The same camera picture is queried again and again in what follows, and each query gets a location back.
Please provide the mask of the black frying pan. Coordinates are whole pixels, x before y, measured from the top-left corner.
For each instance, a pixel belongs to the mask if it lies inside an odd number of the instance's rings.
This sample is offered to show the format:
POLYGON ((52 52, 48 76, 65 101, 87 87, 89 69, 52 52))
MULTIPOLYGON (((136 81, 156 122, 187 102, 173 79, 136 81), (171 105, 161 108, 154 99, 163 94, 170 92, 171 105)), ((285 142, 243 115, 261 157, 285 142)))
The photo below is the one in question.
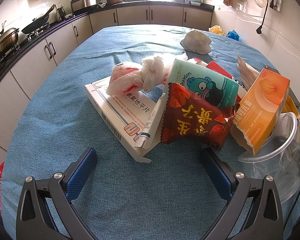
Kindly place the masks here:
POLYGON ((36 31, 38 28, 40 28, 42 25, 44 25, 48 19, 49 19, 49 14, 54 10, 54 8, 56 7, 55 4, 53 4, 49 10, 43 15, 40 16, 39 18, 37 18, 36 20, 32 21, 32 23, 30 23, 29 25, 27 25, 24 29, 22 29, 21 31, 24 34, 30 34, 34 31, 36 31))

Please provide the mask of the blue tablecloth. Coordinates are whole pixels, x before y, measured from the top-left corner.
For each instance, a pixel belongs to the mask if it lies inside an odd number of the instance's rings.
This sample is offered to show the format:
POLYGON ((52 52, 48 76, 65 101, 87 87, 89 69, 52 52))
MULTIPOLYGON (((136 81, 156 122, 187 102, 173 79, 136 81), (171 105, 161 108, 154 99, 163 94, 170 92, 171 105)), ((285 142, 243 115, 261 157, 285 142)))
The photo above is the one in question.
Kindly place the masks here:
POLYGON ((15 237, 17 206, 28 176, 63 172, 87 147, 97 167, 74 206, 99 239, 199 239, 221 212, 219 197, 199 160, 201 142, 158 144, 138 163, 122 146, 141 126, 99 115, 84 86, 108 77, 117 63, 155 53, 180 54, 186 29, 164 25, 105 28, 76 48, 47 78, 15 129, 1 181, 1 215, 15 237))

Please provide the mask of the white medicine box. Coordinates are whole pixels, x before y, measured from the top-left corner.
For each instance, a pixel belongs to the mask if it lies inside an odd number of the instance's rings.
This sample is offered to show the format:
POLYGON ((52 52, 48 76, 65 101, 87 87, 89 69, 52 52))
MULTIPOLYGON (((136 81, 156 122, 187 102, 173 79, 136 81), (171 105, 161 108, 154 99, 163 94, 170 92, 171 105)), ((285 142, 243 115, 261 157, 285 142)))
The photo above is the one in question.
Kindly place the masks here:
POLYGON ((156 132, 148 149, 137 148, 135 144, 156 103, 141 91, 109 96, 106 93, 109 81, 110 77, 106 77, 85 85, 86 95, 132 158, 139 163, 150 163, 151 159, 145 155, 160 142, 160 132, 156 132))

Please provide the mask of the teal cartoon tissue pack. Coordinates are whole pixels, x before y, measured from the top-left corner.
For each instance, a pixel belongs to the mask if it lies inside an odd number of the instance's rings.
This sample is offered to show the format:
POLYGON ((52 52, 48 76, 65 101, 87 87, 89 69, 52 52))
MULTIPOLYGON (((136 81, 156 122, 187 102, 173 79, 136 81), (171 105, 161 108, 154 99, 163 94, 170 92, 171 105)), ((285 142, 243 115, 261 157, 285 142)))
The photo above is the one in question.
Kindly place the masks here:
POLYGON ((207 67, 176 59, 167 83, 178 83, 219 109, 235 105, 238 83, 207 67))

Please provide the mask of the clear plastic cup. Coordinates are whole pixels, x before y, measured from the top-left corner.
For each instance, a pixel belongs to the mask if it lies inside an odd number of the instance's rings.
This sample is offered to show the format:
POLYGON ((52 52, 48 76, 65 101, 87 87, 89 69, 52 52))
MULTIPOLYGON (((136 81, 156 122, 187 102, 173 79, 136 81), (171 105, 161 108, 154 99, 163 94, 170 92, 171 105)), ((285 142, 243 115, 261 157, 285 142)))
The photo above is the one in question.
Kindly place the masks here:
POLYGON ((300 120, 292 112, 282 113, 257 155, 244 152, 238 160, 250 178, 272 176, 285 203, 300 185, 300 120))

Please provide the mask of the yellow plastic bowl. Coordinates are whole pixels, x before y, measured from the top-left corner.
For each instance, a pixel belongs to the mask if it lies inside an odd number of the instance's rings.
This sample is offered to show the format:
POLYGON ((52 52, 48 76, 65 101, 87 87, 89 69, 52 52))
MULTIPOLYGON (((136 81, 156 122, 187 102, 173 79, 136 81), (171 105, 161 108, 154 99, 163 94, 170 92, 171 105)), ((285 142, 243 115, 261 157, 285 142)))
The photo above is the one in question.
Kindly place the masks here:
POLYGON ((299 114, 296 106, 294 105, 292 98, 289 95, 286 98, 286 101, 285 101, 285 104, 283 106, 281 113, 288 113, 288 112, 294 113, 296 115, 296 117, 298 119, 300 119, 300 114, 299 114))

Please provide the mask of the yellow plastic bag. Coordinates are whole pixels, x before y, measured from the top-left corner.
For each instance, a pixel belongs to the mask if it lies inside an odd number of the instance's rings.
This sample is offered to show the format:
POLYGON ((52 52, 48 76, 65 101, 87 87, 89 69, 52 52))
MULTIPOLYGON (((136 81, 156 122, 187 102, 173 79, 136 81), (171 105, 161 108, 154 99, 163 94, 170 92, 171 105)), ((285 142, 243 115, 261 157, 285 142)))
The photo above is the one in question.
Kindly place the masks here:
POLYGON ((221 35, 221 36, 224 35, 224 31, 220 25, 214 25, 214 26, 210 27, 209 32, 217 34, 217 35, 221 35))

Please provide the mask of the dark red snack bag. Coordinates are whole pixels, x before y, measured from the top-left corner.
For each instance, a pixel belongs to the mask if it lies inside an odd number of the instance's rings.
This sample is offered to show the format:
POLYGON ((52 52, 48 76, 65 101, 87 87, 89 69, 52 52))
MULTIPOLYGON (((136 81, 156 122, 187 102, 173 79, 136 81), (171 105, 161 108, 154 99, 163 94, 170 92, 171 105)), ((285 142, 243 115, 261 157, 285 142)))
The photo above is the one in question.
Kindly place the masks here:
POLYGON ((161 142, 170 144, 185 137, 222 148, 234 117, 234 106, 218 109, 182 85, 170 82, 161 142))

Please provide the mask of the lidded steel wok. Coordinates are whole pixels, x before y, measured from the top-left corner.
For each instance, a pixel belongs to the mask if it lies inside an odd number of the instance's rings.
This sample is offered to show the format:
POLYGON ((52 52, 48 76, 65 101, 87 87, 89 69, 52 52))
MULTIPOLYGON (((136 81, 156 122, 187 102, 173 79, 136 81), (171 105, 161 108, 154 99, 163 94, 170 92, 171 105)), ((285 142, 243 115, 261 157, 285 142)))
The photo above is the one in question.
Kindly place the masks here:
POLYGON ((0 59, 18 42, 19 28, 5 30, 5 22, 2 23, 0 32, 0 59))

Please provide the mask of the red white torn carton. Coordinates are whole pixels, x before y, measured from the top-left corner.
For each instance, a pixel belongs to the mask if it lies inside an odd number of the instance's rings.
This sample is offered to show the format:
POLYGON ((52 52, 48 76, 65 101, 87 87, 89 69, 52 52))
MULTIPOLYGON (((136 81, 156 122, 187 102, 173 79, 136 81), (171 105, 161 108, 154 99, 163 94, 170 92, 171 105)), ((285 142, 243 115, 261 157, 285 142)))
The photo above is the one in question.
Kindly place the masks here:
POLYGON ((200 66, 209 68, 215 72, 218 72, 219 74, 222 74, 222 75, 234 80, 235 82, 237 82, 239 84, 239 86, 244 90, 245 93, 247 92, 247 90, 230 73, 228 73, 225 69, 223 69, 221 66, 219 66, 214 61, 211 61, 210 63, 206 63, 203 60, 194 57, 194 58, 188 59, 188 62, 195 63, 200 66))

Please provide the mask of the blue plastic bag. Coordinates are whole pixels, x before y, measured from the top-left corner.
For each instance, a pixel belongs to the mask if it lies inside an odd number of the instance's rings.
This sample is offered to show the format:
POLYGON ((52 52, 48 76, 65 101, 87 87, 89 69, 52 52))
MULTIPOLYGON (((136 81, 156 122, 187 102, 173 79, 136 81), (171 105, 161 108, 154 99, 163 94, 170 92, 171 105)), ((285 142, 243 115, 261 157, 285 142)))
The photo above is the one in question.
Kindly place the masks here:
POLYGON ((226 37, 239 41, 240 36, 238 35, 238 33, 235 30, 231 30, 227 33, 226 37))

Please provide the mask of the orange ointment carton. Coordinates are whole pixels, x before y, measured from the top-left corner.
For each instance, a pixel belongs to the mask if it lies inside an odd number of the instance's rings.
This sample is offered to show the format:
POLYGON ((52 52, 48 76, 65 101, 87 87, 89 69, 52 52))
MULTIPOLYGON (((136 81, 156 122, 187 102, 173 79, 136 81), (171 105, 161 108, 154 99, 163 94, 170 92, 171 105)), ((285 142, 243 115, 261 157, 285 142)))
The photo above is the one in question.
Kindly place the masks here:
POLYGON ((256 155, 270 136, 285 104, 290 80, 264 68, 239 102, 230 133, 256 155))

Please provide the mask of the white red plastic bag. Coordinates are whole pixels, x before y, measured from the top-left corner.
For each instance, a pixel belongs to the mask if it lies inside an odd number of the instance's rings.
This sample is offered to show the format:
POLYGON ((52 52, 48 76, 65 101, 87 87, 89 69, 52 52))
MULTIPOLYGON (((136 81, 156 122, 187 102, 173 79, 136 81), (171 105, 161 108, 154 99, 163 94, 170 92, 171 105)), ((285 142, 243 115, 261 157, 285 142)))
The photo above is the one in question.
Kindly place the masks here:
POLYGON ((143 90, 150 92, 165 84, 175 56, 155 54, 144 57, 141 63, 121 62, 113 67, 106 93, 110 96, 143 90))

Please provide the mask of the white ointment tube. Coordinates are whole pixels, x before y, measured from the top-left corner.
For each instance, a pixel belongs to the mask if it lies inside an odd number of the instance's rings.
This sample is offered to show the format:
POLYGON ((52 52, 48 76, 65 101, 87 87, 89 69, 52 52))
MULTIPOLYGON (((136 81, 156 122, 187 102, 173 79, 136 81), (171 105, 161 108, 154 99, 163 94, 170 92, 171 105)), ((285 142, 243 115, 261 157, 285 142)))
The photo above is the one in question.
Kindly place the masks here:
POLYGON ((166 103, 166 94, 162 93, 161 97, 155 104, 153 111, 147 119, 146 125, 141 132, 135 147, 148 149, 154 140, 154 136, 160 124, 166 103))

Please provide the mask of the silver rice cooker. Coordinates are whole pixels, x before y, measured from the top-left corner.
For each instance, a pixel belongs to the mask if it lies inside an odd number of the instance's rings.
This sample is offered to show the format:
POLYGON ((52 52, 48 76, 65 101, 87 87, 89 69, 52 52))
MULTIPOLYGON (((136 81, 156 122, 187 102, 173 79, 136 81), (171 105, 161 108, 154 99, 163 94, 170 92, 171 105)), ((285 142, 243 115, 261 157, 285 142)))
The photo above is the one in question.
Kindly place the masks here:
POLYGON ((96 0, 71 0, 70 6, 72 13, 80 11, 85 8, 97 5, 96 0))

